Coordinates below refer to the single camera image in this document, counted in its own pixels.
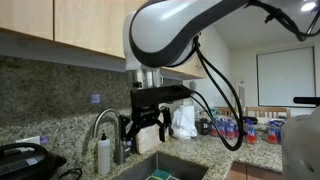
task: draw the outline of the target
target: black appliance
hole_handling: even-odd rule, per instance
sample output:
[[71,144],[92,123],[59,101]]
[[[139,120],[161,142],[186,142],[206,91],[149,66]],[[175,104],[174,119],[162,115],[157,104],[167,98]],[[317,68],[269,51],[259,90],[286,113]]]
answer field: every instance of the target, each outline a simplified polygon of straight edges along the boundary
[[[17,148],[32,148],[20,151]],[[48,152],[34,143],[16,143],[0,146],[1,180],[49,180],[56,176],[66,159]]]

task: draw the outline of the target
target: white plastic bag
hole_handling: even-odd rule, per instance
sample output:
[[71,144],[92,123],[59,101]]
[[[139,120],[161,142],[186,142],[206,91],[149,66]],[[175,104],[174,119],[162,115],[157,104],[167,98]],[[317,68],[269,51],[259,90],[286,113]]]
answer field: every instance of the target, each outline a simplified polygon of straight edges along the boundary
[[171,128],[173,137],[181,140],[197,136],[194,106],[180,106],[174,113]]

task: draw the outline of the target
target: black cable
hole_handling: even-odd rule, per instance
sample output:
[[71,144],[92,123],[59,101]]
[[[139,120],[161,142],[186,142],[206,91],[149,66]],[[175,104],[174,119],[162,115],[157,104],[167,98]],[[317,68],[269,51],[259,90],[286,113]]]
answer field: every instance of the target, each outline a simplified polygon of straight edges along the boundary
[[294,33],[299,41],[304,41],[307,39],[307,37],[314,37],[320,34],[320,29],[316,31],[315,33],[311,33],[313,28],[315,27],[319,17],[320,17],[320,8],[317,7],[315,11],[317,11],[317,14],[315,15],[312,23],[310,24],[308,30],[306,33],[301,32],[296,25],[296,23],[287,15],[285,14],[281,9],[275,8],[269,4],[260,2],[258,0],[251,0],[249,2],[248,6],[257,6],[265,11],[267,11],[270,15],[267,16],[265,23],[268,23],[269,21],[273,20],[274,18],[282,24],[287,30]]
[[199,101],[198,99],[196,99],[195,97],[191,96],[191,98],[196,101],[201,107],[202,109],[208,114],[208,116],[210,117],[210,119],[212,120],[212,122],[214,123],[213,121],[213,116],[211,115],[211,113],[208,112],[207,108],[205,108]]
[[[198,40],[199,40],[199,37],[195,37],[194,38],[194,43],[195,43],[195,47],[196,47],[196,50],[197,50],[197,54],[198,54],[198,57],[200,59],[200,62],[204,68],[204,70],[206,71],[207,75],[209,76],[210,80],[212,81],[212,83],[215,85],[215,87],[218,89],[218,91],[220,92],[220,94],[222,95],[223,99],[226,101],[226,103],[228,104],[228,107],[230,108],[234,118],[236,119],[237,121],[237,124],[238,124],[238,127],[239,127],[239,138],[236,142],[236,144],[234,146],[231,146],[223,136],[220,136],[220,139],[221,141],[223,142],[223,144],[227,147],[227,149],[229,149],[230,151],[236,151],[238,150],[240,147],[241,147],[241,144],[242,144],[242,141],[243,141],[243,136],[244,136],[244,131],[243,131],[243,113],[242,113],[242,108],[241,108],[241,104],[240,104],[240,100],[238,98],[238,95],[236,93],[236,91],[234,90],[232,84],[228,81],[228,79],[218,70],[216,69],[204,56],[203,54],[201,53],[200,51],[200,46],[199,46],[199,43],[198,43]],[[224,94],[223,90],[220,88],[219,84],[214,80],[214,78],[212,77],[212,75],[210,74],[208,68],[206,67],[205,65],[205,62],[226,82],[226,84],[228,85],[228,87],[230,88],[232,94],[234,95],[234,98],[236,100],[236,104],[237,104],[237,107],[239,108],[239,117],[235,111],[235,109],[232,107],[229,99],[226,97],[226,95]],[[207,105],[205,99],[202,97],[201,98],[207,108],[208,108],[208,111],[209,113],[211,114],[211,111],[209,109],[209,106]]]
[[59,176],[59,179],[63,178],[64,176],[67,176],[69,174],[76,174],[78,177],[75,180],[79,180],[82,176],[82,169],[81,168],[74,168],[74,169],[69,169],[68,171],[64,172]]
[[202,101],[206,104],[207,108],[205,108],[196,98],[194,98],[193,96],[191,96],[191,98],[192,98],[193,100],[195,100],[195,101],[202,107],[202,109],[208,114],[208,116],[209,116],[210,119],[212,120],[212,124],[214,125],[214,127],[216,128],[216,130],[217,130],[217,132],[218,132],[219,137],[220,137],[220,138],[223,138],[223,136],[222,136],[222,134],[221,134],[221,132],[220,132],[220,129],[217,127],[216,123],[214,122],[214,118],[213,118],[213,116],[212,116],[212,113],[211,113],[211,111],[210,111],[210,108],[209,108],[209,106],[208,106],[207,101],[204,99],[204,97],[203,97],[199,92],[193,91],[193,93],[199,95],[199,97],[202,99]]
[[196,52],[196,49],[195,48],[192,48],[191,52],[188,54],[188,56],[183,60],[181,61],[180,63],[176,64],[176,65],[171,65],[171,66],[167,66],[167,67],[170,67],[170,68],[174,68],[174,67],[178,67],[178,66],[181,66],[182,64],[184,64],[185,62],[187,62],[192,56],[193,54]]

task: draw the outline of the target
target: bottle cap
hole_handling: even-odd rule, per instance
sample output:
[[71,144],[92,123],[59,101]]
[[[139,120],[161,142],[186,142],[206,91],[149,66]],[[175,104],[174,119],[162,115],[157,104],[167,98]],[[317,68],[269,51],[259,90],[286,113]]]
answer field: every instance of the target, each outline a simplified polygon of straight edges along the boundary
[[200,119],[200,123],[208,123],[208,119],[207,118],[201,118]]
[[101,140],[104,141],[104,140],[107,140],[107,136],[106,136],[106,133],[102,133],[102,137],[101,137]]

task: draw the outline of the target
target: granite backsplash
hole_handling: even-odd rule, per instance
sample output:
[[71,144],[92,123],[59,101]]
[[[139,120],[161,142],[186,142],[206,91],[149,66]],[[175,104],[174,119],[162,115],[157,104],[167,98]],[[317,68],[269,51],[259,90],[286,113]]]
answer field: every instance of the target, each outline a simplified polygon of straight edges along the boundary
[[[165,79],[163,85],[181,83]],[[91,103],[92,94],[100,94],[99,104]],[[130,114],[125,73],[0,56],[0,145],[45,135],[44,146],[67,158],[62,170],[88,166],[95,162],[94,120],[111,107]],[[102,130],[114,149],[114,126],[104,123]]]

